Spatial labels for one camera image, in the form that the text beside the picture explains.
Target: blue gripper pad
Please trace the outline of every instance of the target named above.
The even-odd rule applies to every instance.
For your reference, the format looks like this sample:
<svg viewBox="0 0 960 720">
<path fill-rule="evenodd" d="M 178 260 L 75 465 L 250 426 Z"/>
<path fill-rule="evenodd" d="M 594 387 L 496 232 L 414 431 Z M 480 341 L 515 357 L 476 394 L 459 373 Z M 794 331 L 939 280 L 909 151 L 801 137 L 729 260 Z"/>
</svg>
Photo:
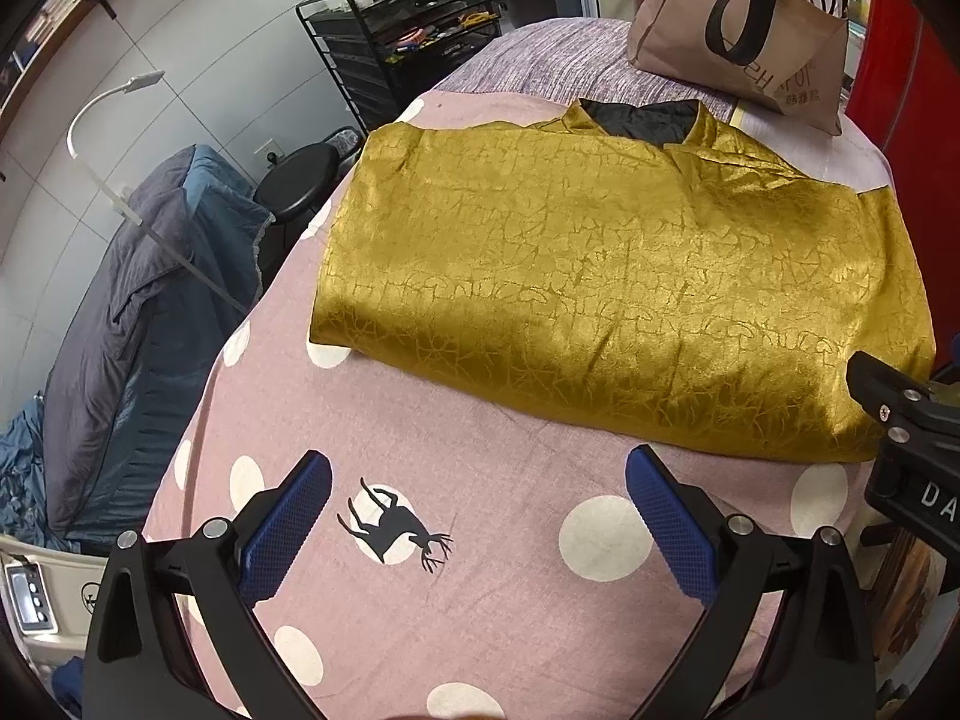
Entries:
<svg viewBox="0 0 960 720">
<path fill-rule="evenodd" d="M 330 461 L 320 452 L 310 451 L 277 490 L 258 493 L 277 495 L 277 499 L 239 556 L 238 589 L 247 608 L 277 594 L 332 487 Z"/>
<path fill-rule="evenodd" d="M 627 456 L 627 492 L 683 595 L 709 605 L 720 586 L 713 546 L 661 469 L 669 473 L 649 446 L 632 450 Z"/>
</svg>

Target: metal rivet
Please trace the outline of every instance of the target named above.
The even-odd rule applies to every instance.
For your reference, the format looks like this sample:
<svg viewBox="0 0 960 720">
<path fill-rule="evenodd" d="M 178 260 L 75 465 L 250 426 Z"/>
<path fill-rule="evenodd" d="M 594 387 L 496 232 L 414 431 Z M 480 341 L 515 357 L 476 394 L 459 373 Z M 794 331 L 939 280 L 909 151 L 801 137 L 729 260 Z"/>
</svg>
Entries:
<svg viewBox="0 0 960 720">
<path fill-rule="evenodd" d="M 733 517 L 727 520 L 727 525 L 738 536 L 749 536 L 754 531 L 754 522 L 743 514 L 733 514 Z"/>
<path fill-rule="evenodd" d="M 136 544 L 136 538 L 136 531 L 123 531 L 120 536 L 117 536 L 117 546 L 120 549 L 130 549 L 133 544 Z"/>
<path fill-rule="evenodd" d="M 820 528 L 820 541 L 835 547 L 843 543 L 843 536 L 840 535 L 837 528 L 827 526 L 826 528 Z"/>
<path fill-rule="evenodd" d="M 207 538 L 219 538 L 224 533 L 227 533 L 227 528 L 230 524 L 226 519 L 211 519 L 210 522 L 205 522 L 203 524 L 203 535 Z"/>
<path fill-rule="evenodd" d="M 892 442 L 906 443 L 910 440 L 910 434 L 904 428 L 892 427 L 887 431 L 887 436 Z"/>
</svg>

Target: lamp arm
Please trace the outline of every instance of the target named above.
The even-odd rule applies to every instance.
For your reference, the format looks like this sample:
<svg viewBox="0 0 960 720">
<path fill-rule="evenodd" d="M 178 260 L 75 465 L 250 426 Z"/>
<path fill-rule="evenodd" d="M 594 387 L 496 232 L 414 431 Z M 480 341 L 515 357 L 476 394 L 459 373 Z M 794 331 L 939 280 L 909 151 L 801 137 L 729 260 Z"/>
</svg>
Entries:
<svg viewBox="0 0 960 720">
<path fill-rule="evenodd" d="M 79 163 L 85 172 L 90 176 L 90 178 L 93 180 L 93 183 L 100 187 L 104 194 L 110 198 L 110 202 L 113 204 L 113 207 L 117 209 L 117 211 L 131 220 L 133 224 L 139 227 L 148 238 L 153 240 L 163 251 L 173 257 L 178 265 L 182 266 L 184 269 L 187 269 L 191 274 L 200 279 L 200 281 L 202 281 L 203 284 L 205 284 L 213 293 L 215 293 L 215 295 L 218 295 L 219 298 L 226 300 L 227 303 L 232 305 L 242 314 L 248 314 L 248 312 L 250 312 L 250 308 L 242 305 L 239 300 L 236 300 L 230 296 L 230 294 L 223 287 L 211 281 L 210 278 L 203 273 L 203 271 L 197 268 L 197 266 L 184 257 L 184 255 L 176 251 L 174 247 L 168 244 L 168 242 L 163 239 L 163 236 L 160 233 L 157 233 L 157 230 L 150 227 L 148 224 L 144 224 L 141 215 L 136 213 L 136 211 L 127 204 L 127 201 L 123 200 L 122 197 L 119 196 L 113 189 L 109 188 L 107 182 L 97 175 L 96 170 L 93 170 L 93 167 L 90 167 L 90 165 L 83 161 L 73 145 L 73 131 L 77 126 L 77 122 L 80 122 L 80 119 L 83 119 L 83 115 L 88 112 L 90 108 L 93 108 L 94 105 L 99 103 L 101 100 L 105 100 L 111 95 L 117 95 L 121 92 L 126 94 L 129 91 L 135 91 L 136 88 L 140 88 L 131 88 L 131 84 L 133 84 L 134 81 L 136 81 L 136 79 L 132 79 L 130 82 L 124 84 L 123 86 L 118 86 L 116 89 L 110 89 L 101 95 L 97 95 L 97 97 L 93 98 L 93 100 L 90 100 L 90 102 L 87 103 L 83 108 L 80 108 L 80 113 L 75 115 L 73 122 L 70 122 L 70 127 L 66 131 L 67 151 L 70 152 L 70 156 L 73 157 L 74 160 Z"/>
</svg>

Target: black metal rack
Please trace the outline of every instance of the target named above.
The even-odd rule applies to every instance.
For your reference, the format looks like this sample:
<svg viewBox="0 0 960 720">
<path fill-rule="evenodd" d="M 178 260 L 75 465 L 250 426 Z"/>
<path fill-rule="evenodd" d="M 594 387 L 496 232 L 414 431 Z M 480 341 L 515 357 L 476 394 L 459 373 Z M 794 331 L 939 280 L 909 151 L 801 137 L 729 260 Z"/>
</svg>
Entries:
<svg viewBox="0 0 960 720">
<path fill-rule="evenodd" d="M 310 12 L 328 1 L 347 8 Z M 474 14 L 487 15 L 464 23 Z M 305 0 L 296 15 L 367 132 L 392 122 L 500 35 L 496 0 L 374 0 L 366 7 Z M 432 34 L 416 50 L 397 50 L 397 40 L 417 28 Z"/>
</svg>

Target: folded gold garment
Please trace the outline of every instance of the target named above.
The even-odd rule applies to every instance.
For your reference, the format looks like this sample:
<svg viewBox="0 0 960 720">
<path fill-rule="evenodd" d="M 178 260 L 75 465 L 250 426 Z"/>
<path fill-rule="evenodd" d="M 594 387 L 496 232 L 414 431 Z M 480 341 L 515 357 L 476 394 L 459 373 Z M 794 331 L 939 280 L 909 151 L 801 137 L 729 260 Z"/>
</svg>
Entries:
<svg viewBox="0 0 960 720">
<path fill-rule="evenodd" d="M 808 178 L 694 110 L 664 148 L 577 104 L 528 128 L 376 130 L 331 229 L 311 341 L 647 440 L 870 459 L 848 357 L 920 380 L 933 359 L 894 194 Z"/>
</svg>

